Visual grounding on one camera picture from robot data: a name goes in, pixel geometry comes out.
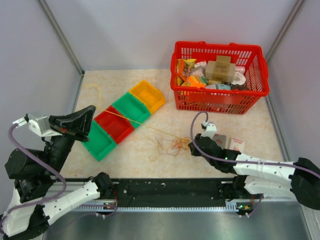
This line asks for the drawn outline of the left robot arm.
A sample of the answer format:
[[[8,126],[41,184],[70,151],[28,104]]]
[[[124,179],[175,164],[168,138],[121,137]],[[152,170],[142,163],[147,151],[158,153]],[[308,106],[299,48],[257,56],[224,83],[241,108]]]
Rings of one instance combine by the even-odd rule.
[[[109,198],[114,183],[101,172],[80,188],[66,193],[67,181],[61,169],[76,141],[87,142],[96,107],[60,116],[27,113],[13,122],[8,131],[15,145],[5,164],[14,180],[13,195],[0,218],[5,240],[31,240],[42,235],[53,223],[79,206],[100,198]],[[45,143],[43,150],[27,149],[14,138],[14,130],[28,126]]]

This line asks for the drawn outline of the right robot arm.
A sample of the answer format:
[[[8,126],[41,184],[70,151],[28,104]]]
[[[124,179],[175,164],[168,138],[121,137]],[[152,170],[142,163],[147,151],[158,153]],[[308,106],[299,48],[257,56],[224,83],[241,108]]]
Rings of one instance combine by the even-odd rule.
[[[313,209],[320,208],[320,169],[309,159],[278,162],[221,148],[207,136],[197,134],[188,145],[191,155],[204,158],[215,169],[235,174],[233,192],[247,195],[281,196]]]

